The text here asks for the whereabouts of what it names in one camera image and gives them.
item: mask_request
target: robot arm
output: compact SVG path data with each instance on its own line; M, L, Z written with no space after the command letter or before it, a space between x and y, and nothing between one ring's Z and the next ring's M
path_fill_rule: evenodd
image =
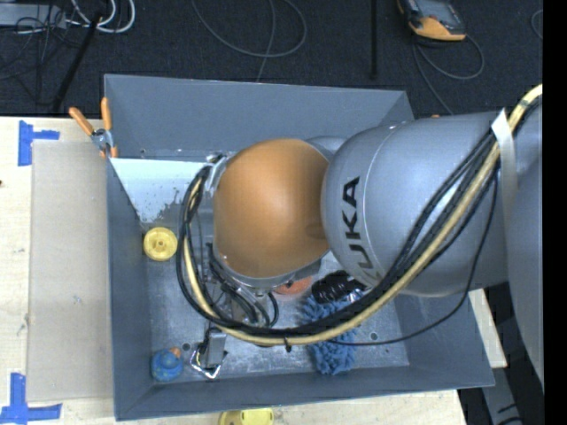
M508 117L517 147L517 202L538 186L527 178L541 156L540 96L541 86ZM210 194L215 275L238 294L258 297L311 275L332 253L366 287L350 306L295 328L248 324L207 297L190 236L207 194L207 167L185 198L177 267L183 276L184 262L190 280L186 298L231 336L290 346L333 339L400 293L442 296L505 281L500 145L491 129L497 116L383 122L339 147L337 141L266 141L223 160Z

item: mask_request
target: metal bracket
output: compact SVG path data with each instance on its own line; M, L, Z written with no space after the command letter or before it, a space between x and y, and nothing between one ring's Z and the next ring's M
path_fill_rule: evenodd
M191 354L190 365L208 379L215 379L221 371L222 362L227 357L224 351L227 335L217 328L206 332L205 341Z

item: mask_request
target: yellow object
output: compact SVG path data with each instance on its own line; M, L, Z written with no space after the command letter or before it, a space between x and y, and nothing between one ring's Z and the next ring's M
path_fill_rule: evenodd
M219 425L272 425L274 412L269 407L227 411L219 417Z
M165 261L177 251L177 238L169 228L152 228L144 237L144 252L151 259Z

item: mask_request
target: blue fuzzy object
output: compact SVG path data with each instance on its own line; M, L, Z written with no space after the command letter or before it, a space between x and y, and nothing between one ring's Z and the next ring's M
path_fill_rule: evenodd
M309 296L303 306L303 313L307 322L311 322L325 318L349 304L350 302L347 299L328 304L319 304L313 296ZM354 334L355 330L349 330L334 338L334 340L351 343L354 340ZM307 349L313 358L317 370L324 375L336 375L337 373L346 372L353 367L354 354L356 352L355 346L320 342L308 345Z

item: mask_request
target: white cable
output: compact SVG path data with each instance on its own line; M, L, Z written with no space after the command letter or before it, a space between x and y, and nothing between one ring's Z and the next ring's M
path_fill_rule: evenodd
M105 20L101 20L98 25L106 25L107 23L109 23L112 19L114 19L114 15L116 14L116 3L114 2L114 0L110 0L111 5L113 6L113 10L111 12L111 15L108 16L107 19ZM77 22L76 20L67 20L66 22L69 24L73 24L73 25L80 25L83 27L88 27L90 25L90 20L87 16L85 16L83 14L83 12L81 11L81 8L79 7L79 4L77 3L76 0L71 0L71 4L73 5L75 11L77 12L77 14L79 14L79 16L81 16L81 18L85 21L85 24L82 24L81 22Z
M106 27L104 27L104 25L108 24L111 20L113 20L114 16L116 15L116 3L114 2L114 0L110 0L110 2L113 6L112 13L108 18L106 18L105 20L101 20L97 24L97 30L100 31L100 32L103 32L103 33L115 33L115 34L124 33L134 25L134 21L136 19L136 5L134 4L134 0L128 0L128 4L130 6L131 16L130 16L130 20L128 21L128 23L124 27L121 27L121 28L106 28ZM90 20L89 20L89 18L87 18L87 16L85 16L82 13L81 8L77 4L76 0L71 0L71 4L75 8L76 12L86 22L86 24L82 24L81 22L77 22L75 20L68 20L67 22L70 23L70 24L73 24L73 25L88 27L90 25Z

